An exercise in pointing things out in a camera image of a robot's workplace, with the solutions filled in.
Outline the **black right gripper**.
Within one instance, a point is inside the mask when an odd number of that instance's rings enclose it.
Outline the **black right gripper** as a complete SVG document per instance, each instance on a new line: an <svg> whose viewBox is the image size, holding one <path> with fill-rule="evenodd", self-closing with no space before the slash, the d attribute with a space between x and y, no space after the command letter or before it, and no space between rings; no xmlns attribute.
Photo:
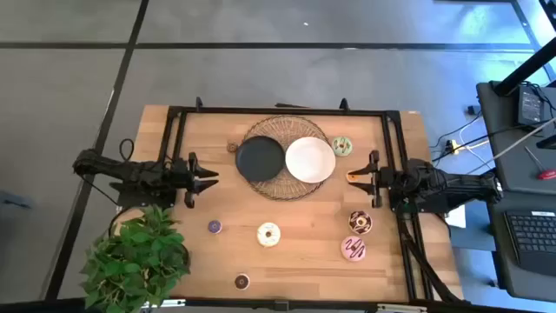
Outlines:
<svg viewBox="0 0 556 313"><path fill-rule="evenodd" d="M369 163L362 169L348 172L350 176L361 176L372 174L371 183L349 183L368 195L373 192L371 204L373 208L380 208L383 204L381 189L388 189L389 195L394 199L390 201L394 208L406 207L409 197L406 195L406 187L409 181L407 170L395 170L391 167L379 167L380 152L372 150L369 154Z"/></svg>

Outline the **red-handled screwdriver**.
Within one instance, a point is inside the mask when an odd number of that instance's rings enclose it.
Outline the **red-handled screwdriver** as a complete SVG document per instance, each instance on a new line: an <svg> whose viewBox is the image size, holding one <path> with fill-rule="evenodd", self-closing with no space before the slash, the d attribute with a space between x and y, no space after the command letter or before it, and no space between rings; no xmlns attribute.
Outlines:
<svg viewBox="0 0 556 313"><path fill-rule="evenodd" d="M539 170L539 173L537 175L537 178L539 180L551 180L556 178L556 170L549 170L545 168L542 162L533 154L533 152L528 147L525 147L525 151L527 155L531 157L534 164Z"/></svg>

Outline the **white paper sheet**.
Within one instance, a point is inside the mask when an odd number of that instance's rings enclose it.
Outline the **white paper sheet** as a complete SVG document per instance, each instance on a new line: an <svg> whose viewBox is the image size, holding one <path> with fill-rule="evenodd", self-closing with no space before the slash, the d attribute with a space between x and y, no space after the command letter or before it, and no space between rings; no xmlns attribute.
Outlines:
<svg viewBox="0 0 556 313"><path fill-rule="evenodd" d="M456 209L450 210L446 213L445 221L450 226L465 229L467 226L465 205L462 204Z"/></svg>

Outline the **silver metal bracket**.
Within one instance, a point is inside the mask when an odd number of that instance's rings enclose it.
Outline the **silver metal bracket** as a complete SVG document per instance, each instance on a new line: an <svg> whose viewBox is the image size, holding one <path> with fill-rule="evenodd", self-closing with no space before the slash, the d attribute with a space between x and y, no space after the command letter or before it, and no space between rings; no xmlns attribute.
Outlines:
<svg viewBox="0 0 556 313"><path fill-rule="evenodd" d="M405 304L378 303L375 313L428 313L427 307Z"/></svg>
<svg viewBox="0 0 556 313"><path fill-rule="evenodd" d="M153 304L150 302L146 302L142 308L143 309L158 309L158 308L166 308L166 307L183 307L186 305L185 299L166 299L163 300L160 304Z"/></svg>

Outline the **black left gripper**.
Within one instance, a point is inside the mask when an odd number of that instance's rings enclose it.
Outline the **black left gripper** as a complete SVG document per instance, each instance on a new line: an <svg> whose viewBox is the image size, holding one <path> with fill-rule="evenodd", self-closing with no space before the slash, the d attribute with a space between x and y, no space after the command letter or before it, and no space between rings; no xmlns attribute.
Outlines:
<svg viewBox="0 0 556 313"><path fill-rule="evenodd" d="M187 160L178 157L172 161L171 181L177 189L185 189L184 203L188 208L195 207L194 195L201 193L218 183L218 180L197 180L196 179L197 156L195 152L190 152ZM198 169L199 178L209 178L218 176L217 172Z"/></svg>

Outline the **dark grey keyboard tray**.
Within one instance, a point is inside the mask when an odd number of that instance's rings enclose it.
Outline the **dark grey keyboard tray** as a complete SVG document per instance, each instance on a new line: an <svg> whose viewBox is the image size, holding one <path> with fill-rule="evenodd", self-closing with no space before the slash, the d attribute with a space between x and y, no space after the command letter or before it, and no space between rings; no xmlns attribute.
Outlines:
<svg viewBox="0 0 556 313"><path fill-rule="evenodd" d="M523 270L517 262L504 213L509 210L556 211L556 196L506 192L497 203L486 202L495 252L495 269L500 287L510 296L556 303L556 276Z"/></svg>

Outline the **black round plate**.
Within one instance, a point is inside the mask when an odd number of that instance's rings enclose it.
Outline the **black round plate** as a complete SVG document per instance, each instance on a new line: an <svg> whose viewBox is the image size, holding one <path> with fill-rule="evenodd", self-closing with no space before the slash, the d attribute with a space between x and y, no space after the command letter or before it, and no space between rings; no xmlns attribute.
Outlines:
<svg viewBox="0 0 556 313"><path fill-rule="evenodd" d="M271 180L283 170L284 164L284 149L271 137L250 137L235 153L236 168L248 182Z"/></svg>

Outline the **dark grey side desk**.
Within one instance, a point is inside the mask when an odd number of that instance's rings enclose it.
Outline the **dark grey side desk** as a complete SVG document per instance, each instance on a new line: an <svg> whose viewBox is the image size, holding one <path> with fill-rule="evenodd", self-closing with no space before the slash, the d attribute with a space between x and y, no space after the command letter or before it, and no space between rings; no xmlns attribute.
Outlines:
<svg viewBox="0 0 556 313"><path fill-rule="evenodd" d="M499 97L490 83L479 83L476 89L503 190L556 196L556 178L539 180L539 170L525 151L528 147L545 168L556 170L556 150L537 147L537 142L556 135L554 126L549 124L538 136L526 137L533 128L517 124L517 97Z"/></svg>

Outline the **green leafy potted plant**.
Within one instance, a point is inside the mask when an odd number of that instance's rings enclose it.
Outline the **green leafy potted plant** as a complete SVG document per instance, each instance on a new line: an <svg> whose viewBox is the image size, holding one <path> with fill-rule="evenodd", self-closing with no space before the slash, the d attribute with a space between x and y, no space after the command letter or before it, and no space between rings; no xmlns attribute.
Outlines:
<svg viewBox="0 0 556 313"><path fill-rule="evenodd" d="M159 306L190 273L189 251L171 210L153 205L141 215L113 222L86 250L81 273L84 306L102 313L139 313Z"/></svg>

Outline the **white donut blue drizzle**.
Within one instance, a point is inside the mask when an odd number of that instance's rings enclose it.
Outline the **white donut blue drizzle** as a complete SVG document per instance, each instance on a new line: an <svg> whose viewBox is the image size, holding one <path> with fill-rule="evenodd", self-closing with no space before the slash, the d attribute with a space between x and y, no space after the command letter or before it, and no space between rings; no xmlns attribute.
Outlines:
<svg viewBox="0 0 556 313"><path fill-rule="evenodd" d="M266 248L276 246L281 239L281 230L275 223L263 223L257 230L258 243Z"/></svg>

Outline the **black keyboard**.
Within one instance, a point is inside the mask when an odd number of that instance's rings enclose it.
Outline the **black keyboard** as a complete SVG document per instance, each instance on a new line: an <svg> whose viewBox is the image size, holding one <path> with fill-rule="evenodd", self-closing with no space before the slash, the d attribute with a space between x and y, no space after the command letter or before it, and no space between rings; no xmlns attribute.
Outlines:
<svg viewBox="0 0 556 313"><path fill-rule="evenodd" d="M518 265L556 276L556 211L509 210L504 218Z"/></svg>

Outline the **black stand bar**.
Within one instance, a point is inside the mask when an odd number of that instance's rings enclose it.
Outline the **black stand bar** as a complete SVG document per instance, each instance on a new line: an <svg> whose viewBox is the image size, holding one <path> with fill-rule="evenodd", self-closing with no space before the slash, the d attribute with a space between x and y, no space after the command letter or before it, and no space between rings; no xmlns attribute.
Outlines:
<svg viewBox="0 0 556 313"><path fill-rule="evenodd" d="M539 4L556 31L556 0L539 0Z"/></svg>

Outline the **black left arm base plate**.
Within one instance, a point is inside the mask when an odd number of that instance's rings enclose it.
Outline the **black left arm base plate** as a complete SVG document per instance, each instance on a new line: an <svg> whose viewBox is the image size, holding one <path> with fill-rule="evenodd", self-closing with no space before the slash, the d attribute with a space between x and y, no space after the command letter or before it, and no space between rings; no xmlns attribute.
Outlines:
<svg viewBox="0 0 556 313"><path fill-rule="evenodd" d="M124 209L157 205L163 209L175 204L176 189L168 186L148 186L145 183L112 182L109 186L119 193L117 205Z"/></svg>

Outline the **green donut chocolate drizzle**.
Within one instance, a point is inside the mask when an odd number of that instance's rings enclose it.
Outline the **green donut chocolate drizzle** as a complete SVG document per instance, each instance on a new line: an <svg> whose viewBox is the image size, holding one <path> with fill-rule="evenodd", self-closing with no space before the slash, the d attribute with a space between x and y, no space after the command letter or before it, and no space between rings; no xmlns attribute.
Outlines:
<svg viewBox="0 0 556 313"><path fill-rule="evenodd" d="M332 141L333 152L338 157L346 157L353 151L353 144L348 137L336 137Z"/></svg>

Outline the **black diagonal pole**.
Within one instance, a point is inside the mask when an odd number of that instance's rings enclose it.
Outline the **black diagonal pole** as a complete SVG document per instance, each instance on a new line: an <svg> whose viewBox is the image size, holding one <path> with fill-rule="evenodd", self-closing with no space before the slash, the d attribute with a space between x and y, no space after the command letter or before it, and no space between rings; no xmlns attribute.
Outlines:
<svg viewBox="0 0 556 313"><path fill-rule="evenodd" d="M494 92L500 97L511 94L523 81L549 63L554 57L556 57L556 37L529 57L501 83L498 83L493 88Z"/></svg>

